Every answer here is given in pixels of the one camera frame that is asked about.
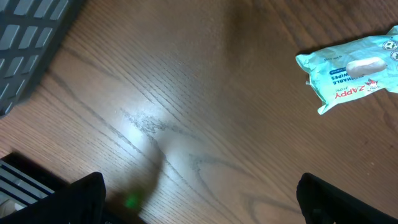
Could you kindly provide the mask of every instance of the zappy logo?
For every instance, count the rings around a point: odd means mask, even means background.
[[[368,91],[375,91],[380,89],[380,87],[377,85],[378,81],[374,81],[372,79],[369,79],[368,82],[366,82],[365,84],[367,84],[369,86]]]
[[[355,93],[359,93],[361,91],[364,91],[364,89],[365,89],[365,86],[363,85],[363,86],[358,86],[356,88],[352,88],[352,89],[350,89],[348,91],[345,90],[344,92],[336,93],[335,99],[337,99],[339,97],[345,97],[345,96],[350,96],[350,95],[355,94]]]

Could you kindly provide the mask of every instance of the black device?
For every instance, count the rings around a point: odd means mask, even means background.
[[[0,0],[0,118],[28,99],[84,0]]]
[[[0,196],[24,207],[0,218],[2,224],[125,224],[106,209],[105,195],[99,172],[68,184],[21,154],[0,160]]]
[[[398,224],[398,220],[306,173],[297,200],[307,224]]]

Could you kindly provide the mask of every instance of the wooden table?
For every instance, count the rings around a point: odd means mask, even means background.
[[[0,156],[70,182],[98,170],[110,198],[154,190],[148,223],[304,223],[304,172],[398,217],[398,96],[320,116],[295,61],[385,34],[397,7],[88,0],[31,100],[0,121]]]

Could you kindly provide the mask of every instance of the light blue package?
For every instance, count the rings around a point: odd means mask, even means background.
[[[387,64],[381,71],[351,78],[348,63],[378,57]],[[310,74],[309,85],[323,102],[323,114],[339,103],[356,100],[385,88],[398,93],[398,26],[387,35],[365,37],[347,44],[327,47],[309,55],[298,55],[296,61]]]

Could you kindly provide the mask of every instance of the wet wipes package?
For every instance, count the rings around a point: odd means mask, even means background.
[[[386,35],[298,55],[296,61],[323,102],[320,114],[383,88],[398,93],[398,26]]]

